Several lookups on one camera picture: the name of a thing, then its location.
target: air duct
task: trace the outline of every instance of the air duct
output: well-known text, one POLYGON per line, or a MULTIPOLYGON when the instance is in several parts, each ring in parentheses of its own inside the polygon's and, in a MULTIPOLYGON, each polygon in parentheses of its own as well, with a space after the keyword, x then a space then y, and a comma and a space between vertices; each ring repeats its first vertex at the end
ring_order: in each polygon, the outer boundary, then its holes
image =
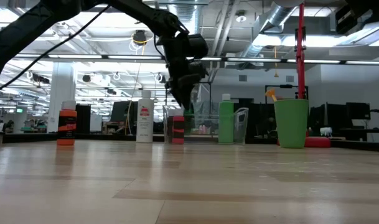
POLYGON ((179 1, 180 4, 174 4, 174 0, 168 5, 169 11, 176 16, 188 28, 191 34, 200 32, 200 21, 202 20, 202 6, 195 4, 185 4, 185 1, 179 1))
MULTIPOLYGON (((240 57, 257 57, 263 47, 265 47, 262 41, 258 41, 257 39, 259 34, 261 32, 282 33, 283 24, 303 1, 304 0, 275 0, 268 12, 257 16, 253 26, 253 41, 241 53, 240 57)), ((239 63, 236 65, 236 68, 243 70, 247 66, 248 63, 239 63)))

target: green bottle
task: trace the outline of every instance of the green bottle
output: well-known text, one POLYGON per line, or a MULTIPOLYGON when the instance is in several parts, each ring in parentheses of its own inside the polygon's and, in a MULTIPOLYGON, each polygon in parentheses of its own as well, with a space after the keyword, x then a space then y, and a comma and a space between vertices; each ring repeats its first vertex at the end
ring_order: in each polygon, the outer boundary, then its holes
POLYGON ((218 143, 233 143, 233 103, 230 94, 222 95, 220 103, 220 122, 218 125, 218 143))

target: black cable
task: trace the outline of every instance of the black cable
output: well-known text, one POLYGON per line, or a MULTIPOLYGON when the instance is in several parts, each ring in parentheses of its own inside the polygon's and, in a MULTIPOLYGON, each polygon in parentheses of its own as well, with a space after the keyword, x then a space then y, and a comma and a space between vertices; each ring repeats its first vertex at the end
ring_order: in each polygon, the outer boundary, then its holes
POLYGON ((57 49, 58 47, 60 47, 61 45, 63 45, 64 43, 68 42, 69 40, 72 40, 73 38, 75 38, 78 34, 80 34, 83 30, 85 30, 92 22, 94 22, 102 13, 104 13, 106 10, 108 10, 110 8, 110 6, 106 6, 104 9, 102 9, 96 16, 94 16, 94 18, 92 18, 90 21, 88 21, 81 29, 79 29, 76 33, 74 33, 73 35, 70 35, 68 38, 66 38, 64 41, 62 41, 61 43, 51 47, 50 49, 48 49, 46 52, 44 52, 42 55, 40 55, 39 57, 37 57, 30 65, 28 65, 25 69, 23 69, 17 76, 15 76, 12 80, 8 81, 7 83, 3 84, 2 86, 0 86, 0 90, 2 90, 3 88, 7 87, 8 85, 10 85, 11 83, 13 83, 14 81, 16 81, 18 78, 20 78, 23 74, 25 74, 25 72, 27 72, 34 64, 36 64, 39 60, 41 60, 44 56, 46 56, 47 54, 49 54, 51 51, 57 49))
POLYGON ((153 43, 154 43, 154 48, 157 50, 157 52, 159 52, 162 58, 164 58, 164 55, 162 54, 162 52, 160 52, 160 50, 156 46, 156 34, 153 34, 153 43))

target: orange bottle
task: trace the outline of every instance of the orange bottle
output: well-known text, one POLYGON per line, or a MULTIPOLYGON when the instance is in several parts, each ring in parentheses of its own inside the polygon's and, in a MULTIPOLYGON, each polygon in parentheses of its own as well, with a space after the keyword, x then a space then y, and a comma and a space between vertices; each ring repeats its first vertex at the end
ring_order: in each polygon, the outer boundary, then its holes
POLYGON ((72 146, 75 144, 76 123, 76 101, 64 101, 62 110, 59 111, 58 146, 72 146))

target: yellow object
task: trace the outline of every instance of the yellow object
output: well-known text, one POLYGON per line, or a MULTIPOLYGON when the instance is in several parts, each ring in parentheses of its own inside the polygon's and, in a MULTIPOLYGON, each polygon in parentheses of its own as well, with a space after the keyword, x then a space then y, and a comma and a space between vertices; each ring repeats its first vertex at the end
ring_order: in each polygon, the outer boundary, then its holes
POLYGON ((266 96, 272 97, 274 102, 277 101, 276 96, 275 96, 275 89, 270 89, 265 93, 266 96))
POLYGON ((279 75, 278 75, 278 63, 275 63, 275 75, 274 75, 275 78, 279 78, 279 75))

